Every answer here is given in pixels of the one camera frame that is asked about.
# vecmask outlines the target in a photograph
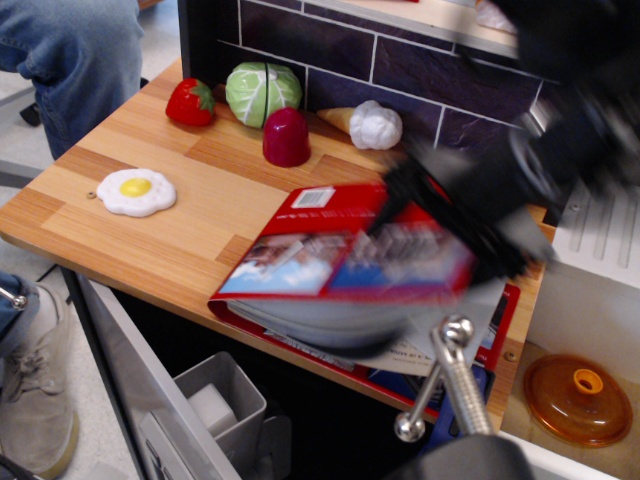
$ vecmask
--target orange pot lid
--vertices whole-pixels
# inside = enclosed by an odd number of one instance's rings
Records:
[[[580,357],[549,355],[534,362],[524,392],[534,417],[571,443],[603,447],[631,429],[626,394],[600,366]]]

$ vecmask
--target metal rod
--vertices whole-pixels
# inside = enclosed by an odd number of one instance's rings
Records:
[[[424,409],[433,396],[433,392],[440,380],[442,367],[436,361],[431,369],[431,374],[420,388],[413,407],[409,412],[402,412],[396,417],[396,436],[403,442],[413,443],[422,438],[426,431],[426,425],[422,419]]]
[[[2,287],[0,287],[0,296],[9,300],[14,310],[18,311],[22,311],[27,308],[27,304],[29,303],[29,300],[27,300],[27,297],[24,295],[13,295]]]
[[[493,428],[478,384],[464,359],[464,347],[473,337],[473,324],[451,315],[431,332],[436,358],[442,365],[447,395],[463,435],[492,435]]]

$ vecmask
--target purple tile wall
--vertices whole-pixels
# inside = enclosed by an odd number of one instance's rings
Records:
[[[513,59],[304,1],[179,5],[185,75],[217,84],[245,61],[287,65],[303,84],[302,108],[375,99],[400,114],[408,135],[438,146],[487,150],[543,85]]]

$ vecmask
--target sneaker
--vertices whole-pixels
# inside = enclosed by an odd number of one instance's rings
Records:
[[[57,325],[34,348],[25,342],[5,358],[0,451],[49,480],[69,465],[78,444],[79,422],[66,389],[69,309],[49,287],[38,287],[53,298]]]

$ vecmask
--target gray container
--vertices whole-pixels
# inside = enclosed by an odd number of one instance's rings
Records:
[[[219,352],[174,380],[186,398],[213,384],[238,419],[216,443],[238,473],[252,468],[267,402],[231,355]]]

